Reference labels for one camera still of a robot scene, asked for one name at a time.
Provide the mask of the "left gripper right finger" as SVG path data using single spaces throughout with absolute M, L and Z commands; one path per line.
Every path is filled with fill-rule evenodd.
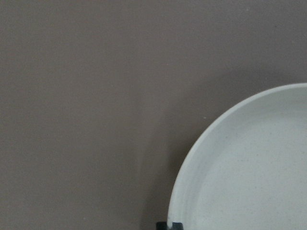
M 171 230 L 184 230 L 183 224 L 180 222 L 173 222 Z

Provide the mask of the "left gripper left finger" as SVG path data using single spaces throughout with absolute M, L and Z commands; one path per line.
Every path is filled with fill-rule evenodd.
M 168 230 L 167 222 L 157 222 L 155 225 L 156 230 Z

